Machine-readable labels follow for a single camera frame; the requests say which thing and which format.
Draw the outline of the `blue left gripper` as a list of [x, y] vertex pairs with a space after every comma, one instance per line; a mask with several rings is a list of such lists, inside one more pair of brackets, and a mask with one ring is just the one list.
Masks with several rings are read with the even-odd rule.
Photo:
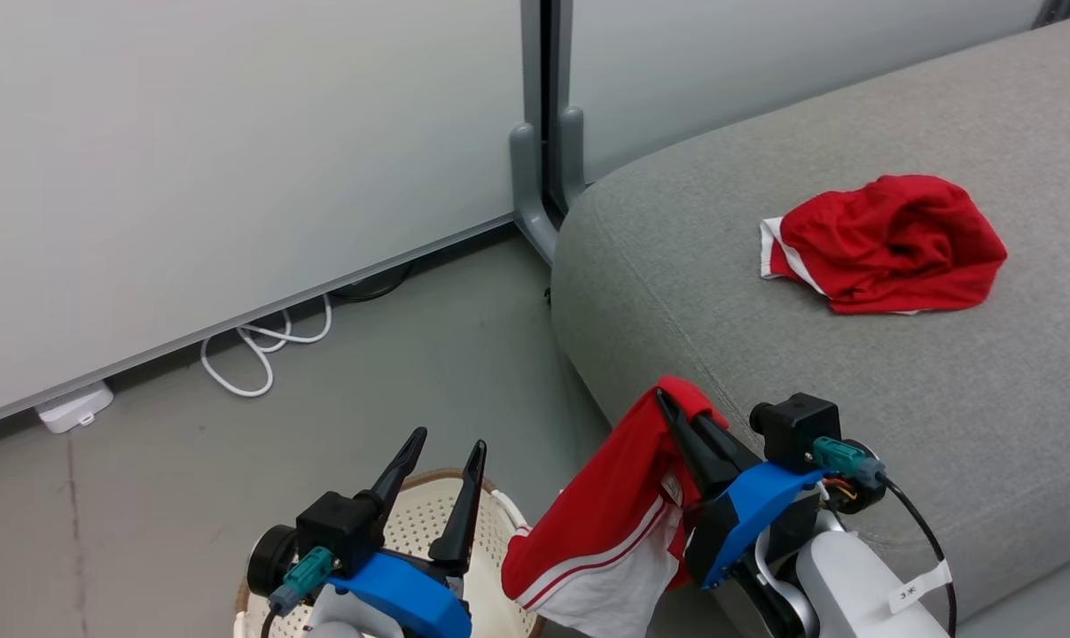
[[[357, 500], [374, 508], [385, 525], [406, 478], [412, 475], [426, 443], [425, 427], [414, 428], [372, 488]], [[477, 440], [461, 472], [444, 532], [428, 557], [446, 573], [467, 573], [473, 557], [475, 526], [488, 455]], [[461, 598], [401, 555], [379, 552], [354, 577], [331, 576], [325, 582], [325, 638], [471, 638], [473, 621]]]

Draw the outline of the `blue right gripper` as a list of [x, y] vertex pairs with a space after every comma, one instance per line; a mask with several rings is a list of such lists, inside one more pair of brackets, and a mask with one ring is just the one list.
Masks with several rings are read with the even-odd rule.
[[693, 415], [664, 389], [657, 389], [655, 396], [699, 498], [715, 498], [701, 510], [684, 551], [693, 584], [712, 589], [729, 577], [742, 555], [795, 497], [822, 481], [825, 471], [819, 468], [798, 475], [762, 462], [710, 409]]

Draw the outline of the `red white striped garment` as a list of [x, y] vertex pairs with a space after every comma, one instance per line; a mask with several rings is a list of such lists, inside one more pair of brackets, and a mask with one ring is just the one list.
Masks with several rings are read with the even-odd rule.
[[659, 394], [728, 423], [688, 380], [664, 376], [632, 405], [537, 525], [520, 526], [501, 584], [522, 609], [588, 638], [645, 638], [664, 591], [687, 584], [687, 508], [700, 500]]

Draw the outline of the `red garment with white band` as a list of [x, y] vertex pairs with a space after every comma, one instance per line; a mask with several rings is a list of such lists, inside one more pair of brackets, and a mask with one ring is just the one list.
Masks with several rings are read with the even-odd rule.
[[1008, 258], [970, 195], [936, 176], [882, 176], [759, 223], [759, 275], [827, 299], [834, 314], [979, 306]]

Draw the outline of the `white perforated laundry basket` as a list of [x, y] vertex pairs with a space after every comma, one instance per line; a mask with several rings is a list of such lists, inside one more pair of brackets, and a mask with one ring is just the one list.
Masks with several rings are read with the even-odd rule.
[[[426, 557], [441, 536], [461, 487], [461, 470], [433, 470], [406, 480], [385, 528], [392, 550]], [[503, 593], [501, 569], [509, 540], [526, 518], [509, 496], [483, 480], [470, 569], [463, 593], [473, 614], [471, 638], [545, 638], [545, 621]]]

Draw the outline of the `grey fabric sofa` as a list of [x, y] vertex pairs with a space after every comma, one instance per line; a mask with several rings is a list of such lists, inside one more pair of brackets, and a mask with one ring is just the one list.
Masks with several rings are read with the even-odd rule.
[[[835, 315], [759, 277], [761, 219], [884, 174], [964, 187], [1008, 259], [956, 314]], [[841, 408], [942, 541], [962, 635], [1070, 638], [1070, 19], [637, 160], [560, 231], [552, 326], [605, 415], [657, 378], [751, 446], [756, 402]]]

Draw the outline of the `grey partition foot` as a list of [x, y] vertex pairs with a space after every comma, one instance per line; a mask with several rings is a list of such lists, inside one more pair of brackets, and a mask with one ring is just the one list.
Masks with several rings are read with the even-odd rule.
[[587, 189], [583, 157], [584, 113], [579, 106], [569, 105], [557, 118], [557, 184], [560, 207], [564, 213], [574, 209], [575, 202]]
[[557, 229], [542, 204], [540, 138], [523, 122], [511, 130], [509, 151], [513, 178], [513, 221], [547, 265], [554, 265]]

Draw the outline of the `white power adapter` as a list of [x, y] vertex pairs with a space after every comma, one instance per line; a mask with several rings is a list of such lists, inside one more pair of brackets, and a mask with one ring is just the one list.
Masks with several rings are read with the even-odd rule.
[[48, 402], [40, 402], [35, 413], [49, 432], [68, 432], [92, 424], [102, 409], [113, 402], [113, 391], [105, 381], [74, 389]]

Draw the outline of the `white partition panel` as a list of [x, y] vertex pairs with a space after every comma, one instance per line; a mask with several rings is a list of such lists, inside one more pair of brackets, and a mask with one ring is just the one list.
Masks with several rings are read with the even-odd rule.
[[584, 113], [586, 183], [666, 146], [1027, 31], [1046, 0], [550, 0], [548, 168]]
[[0, 419], [511, 221], [538, 0], [0, 0]]

